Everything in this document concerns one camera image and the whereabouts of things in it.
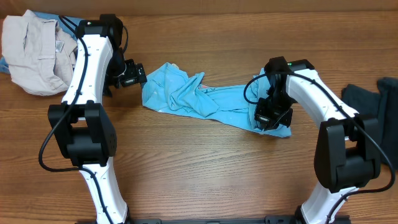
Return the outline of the light blue printed t-shirt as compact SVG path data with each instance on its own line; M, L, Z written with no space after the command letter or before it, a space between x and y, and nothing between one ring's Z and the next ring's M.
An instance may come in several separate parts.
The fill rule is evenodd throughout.
M248 101L267 97L265 91L270 84L265 78L254 81L245 90L245 85L206 86L202 84L204 77L203 72L189 77L176 64L167 62L147 76L142 104L161 113L212 119L258 134L280 138L292 135L291 129L284 125L266 131L254 119L256 106Z

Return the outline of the beige pants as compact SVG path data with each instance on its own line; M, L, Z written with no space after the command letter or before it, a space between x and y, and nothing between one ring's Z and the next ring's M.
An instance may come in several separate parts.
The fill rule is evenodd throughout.
M23 16L7 16L1 45L11 80L24 91L49 96L68 90L77 42L57 20L39 18L30 10Z

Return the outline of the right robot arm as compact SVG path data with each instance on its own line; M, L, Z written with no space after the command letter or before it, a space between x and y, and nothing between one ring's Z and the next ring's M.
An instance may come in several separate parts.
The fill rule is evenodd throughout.
M298 103L319 130L313 163L318 182L311 196L293 215L268 215L265 223L350 223L337 211L381 172L377 119L341 101L306 59L272 58L264 74L270 87L254 112L260 128L289 127Z

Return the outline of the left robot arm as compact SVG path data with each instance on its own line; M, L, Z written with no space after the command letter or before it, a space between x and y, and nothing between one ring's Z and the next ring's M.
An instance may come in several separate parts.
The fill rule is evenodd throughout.
M96 209L96 223L131 223L114 171L117 149L116 130L102 101L111 96L110 87L145 85L144 67L126 60L128 31L114 14L102 14L98 20L74 24L60 17L77 41L76 65L72 82L59 105L50 105L48 119L52 127L39 151L44 164L44 149L51 137L57 141L62 156L71 160L70 171L81 173Z

